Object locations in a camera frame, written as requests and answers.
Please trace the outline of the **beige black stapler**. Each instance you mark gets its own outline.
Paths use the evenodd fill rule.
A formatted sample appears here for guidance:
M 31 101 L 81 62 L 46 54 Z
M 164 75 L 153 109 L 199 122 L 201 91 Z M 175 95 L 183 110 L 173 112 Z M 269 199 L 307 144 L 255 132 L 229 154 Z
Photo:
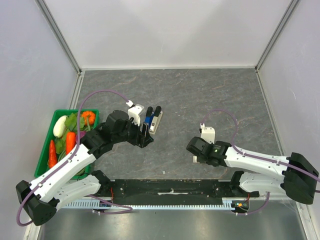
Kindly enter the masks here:
M 162 107 L 157 106 L 155 110 L 152 112 L 152 115 L 149 120 L 149 132 L 150 134 L 154 135 L 158 129 L 160 124 L 161 118 L 163 115 Z

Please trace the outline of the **blue stapler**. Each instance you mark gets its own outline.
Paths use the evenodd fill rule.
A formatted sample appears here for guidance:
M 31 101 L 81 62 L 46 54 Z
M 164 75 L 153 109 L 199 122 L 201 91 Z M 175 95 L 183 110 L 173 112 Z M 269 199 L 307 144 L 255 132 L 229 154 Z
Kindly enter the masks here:
M 148 125 L 148 129 L 150 132 L 154 132 L 154 127 L 152 126 L 153 117 L 154 117 L 153 107 L 149 106 L 146 110 L 144 123 Z

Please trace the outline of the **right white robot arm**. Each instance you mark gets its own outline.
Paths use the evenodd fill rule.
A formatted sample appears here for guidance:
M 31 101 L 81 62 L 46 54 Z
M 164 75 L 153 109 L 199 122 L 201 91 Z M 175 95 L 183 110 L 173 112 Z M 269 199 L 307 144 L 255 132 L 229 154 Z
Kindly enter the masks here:
M 314 202 L 319 172 L 300 153 L 267 155 L 245 151 L 228 142 L 210 143 L 198 136 L 190 140 L 186 149 L 198 163 L 238 168 L 229 184 L 229 191 L 235 197 L 269 193 L 272 197 L 288 197 L 305 205 Z

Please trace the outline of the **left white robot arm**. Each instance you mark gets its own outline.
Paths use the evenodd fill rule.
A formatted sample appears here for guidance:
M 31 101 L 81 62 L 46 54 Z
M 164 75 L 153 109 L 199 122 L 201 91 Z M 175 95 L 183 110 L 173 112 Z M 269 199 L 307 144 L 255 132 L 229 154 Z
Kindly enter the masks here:
M 110 192 L 111 180 L 100 170 L 71 184 L 67 182 L 80 170 L 111 151 L 115 144 L 122 142 L 144 148 L 153 142 L 153 138 L 148 123 L 140 121 L 138 114 L 115 110 L 107 116 L 106 121 L 80 138 L 70 153 L 50 170 L 31 182 L 22 180 L 16 185 L 20 203 L 17 224 L 24 226 L 20 221 L 21 211 L 27 213 L 30 223 L 41 226 L 59 209 L 75 200 L 95 194 L 106 196 Z

